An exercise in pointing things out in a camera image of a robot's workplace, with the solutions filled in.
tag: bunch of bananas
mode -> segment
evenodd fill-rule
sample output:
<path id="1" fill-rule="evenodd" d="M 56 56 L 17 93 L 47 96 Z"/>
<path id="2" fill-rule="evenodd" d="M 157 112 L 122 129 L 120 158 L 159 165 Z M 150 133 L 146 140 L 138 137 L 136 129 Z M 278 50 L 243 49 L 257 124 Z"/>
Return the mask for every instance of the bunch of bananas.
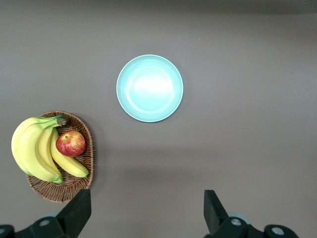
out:
<path id="1" fill-rule="evenodd" d="M 58 126 L 65 125 L 67 118 L 31 117 L 15 130 L 11 140 L 13 157 L 22 171 L 43 181 L 63 181 L 58 164 L 63 170 L 76 177 L 84 178 L 88 170 L 73 157 L 61 154 L 56 148 L 59 137 Z"/>

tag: banana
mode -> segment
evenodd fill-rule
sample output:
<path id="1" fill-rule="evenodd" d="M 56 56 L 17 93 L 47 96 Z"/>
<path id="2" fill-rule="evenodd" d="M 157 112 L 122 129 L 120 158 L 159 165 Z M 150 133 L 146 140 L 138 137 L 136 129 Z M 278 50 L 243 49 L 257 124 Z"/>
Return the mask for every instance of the banana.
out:
<path id="1" fill-rule="evenodd" d="M 56 140 L 59 137 L 58 131 L 56 128 L 53 128 L 53 135 L 51 139 L 51 154 L 53 160 L 66 172 L 69 174 L 84 178 L 88 175 L 88 170 L 80 164 L 77 160 L 73 157 L 65 156 L 61 154 L 56 148 Z"/>
<path id="2" fill-rule="evenodd" d="M 20 169 L 28 175 L 32 175 L 32 174 L 26 169 L 26 167 L 24 166 L 23 162 L 21 161 L 19 153 L 18 153 L 18 146 L 19 146 L 21 135 L 28 126 L 30 126 L 34 123 L 47 122 L 47 121 L 50 121 L 54 118 L 55 117 L 50 117 L 50 118 L 31 117 L 31 118 L 27 118 L 26 120 L 24 120 L 23 122 L 20 123 L 20 125 L 15 129 L 15 131 L 13 133 L 12 140 L 11 140 L 12 155 L 13 155 L 16 163 L 20 167 Z"/>
<path id="3" fill-rule="evenodd" d="M 59 119 L 55 117 L 47 122 L 31 124 L 22 133 L 18 145 L 20 159 L 27 171 L 44 181 L 61 181 L 59 174 L 44 162 L 38 151 L 39 141 L 44 129 L 50 125 L 56 127 L 66 123 L 63 118 L 61 118 L 62 120 Z"/>
<path id="4" fill-rule="evenodd" d="M 43 130 L 41 137 L 39 138 L 38 151 L 44 162 L 58 174 L 60 181 L 57 182 L 62 182 L 62 175 L 51 156 L 50 144 L 53 135 L 53 128 L 54 125 L 50 125 Z"/>

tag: wicker basket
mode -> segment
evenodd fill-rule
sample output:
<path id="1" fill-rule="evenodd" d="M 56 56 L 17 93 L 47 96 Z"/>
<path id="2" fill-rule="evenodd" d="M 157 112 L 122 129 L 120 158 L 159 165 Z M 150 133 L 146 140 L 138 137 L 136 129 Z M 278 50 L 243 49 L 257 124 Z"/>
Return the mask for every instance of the wicker basket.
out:
<path id="1" fill-rule="evenodd" d="M 94 143 L 92 135 L 85 123 L 77 116 L 63 111 L 49 111 L 41 114 L 41 117 L 54 117 L 57 115 L 69 117 L 67 125 L 57 127 L 59 134 L 68 130 L 79 131 L 86 139 L 85 151 L 75 159 L 87 168 L 89 174 L 85 178 L 77 178 L 70 175 L 58 166 L 63 177 L 63 182 L 54 183 L 42 181 L 34 176 L 26 175 L 31 188 L 42 198 L 56 203 L 69 202 L 81 189 L 88 189 L 94 175 Z"/>

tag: gray surface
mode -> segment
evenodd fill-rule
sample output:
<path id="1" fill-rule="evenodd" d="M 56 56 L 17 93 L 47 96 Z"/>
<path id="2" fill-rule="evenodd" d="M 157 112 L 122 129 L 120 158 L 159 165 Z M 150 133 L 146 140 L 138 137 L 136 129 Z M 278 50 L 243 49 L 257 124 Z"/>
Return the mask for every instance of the gray surface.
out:
<path id="1" fill-rule="evenodd" d="M 20 230 L 64 207 L 32 191 L 10 151 L 22 120 L 62 110 L 87 122 L 97 150 L 81 238 L 202 238 L 204 189 L 259 230 L 316 237 L 316 14 L 52 2 L 0 1 L 0 224 Z M 183 77 L 180 107 L 158 123 L 132 119 L 116 98 L 120 70 L 143 54 Z"/>

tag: screw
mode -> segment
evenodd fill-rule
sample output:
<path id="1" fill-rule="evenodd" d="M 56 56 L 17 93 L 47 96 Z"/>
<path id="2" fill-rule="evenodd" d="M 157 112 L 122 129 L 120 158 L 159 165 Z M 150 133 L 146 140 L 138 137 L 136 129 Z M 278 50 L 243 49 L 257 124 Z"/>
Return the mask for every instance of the screw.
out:
<path id="1" fill-rule="evenodd" d="M 50 223 L 49 220 L 43 220 L 43 221 L 41 221 L 41 222 L 39 223 L 39 226 L 40 226 L 40 227 L 43 227 L 43 226 L 46 226 L 48 223 Z"/>
<path id="2" fill-rule="evenodd" d="M 272 231 L 277 235 L 280 235 L 280 236 L 284 235 L 284 231 L 280 227 L 273 227 Z"/>
<path id="3" fill-rule="evenodd" d="M 231 223 L 232 223 L 233 225 L 237 226 L 237 227 L 241 226 L 241 222 L 240 222 L 238 219 L 236 219 L 236 218 L 233 218 L 233 219 L 231 220 Z"/>

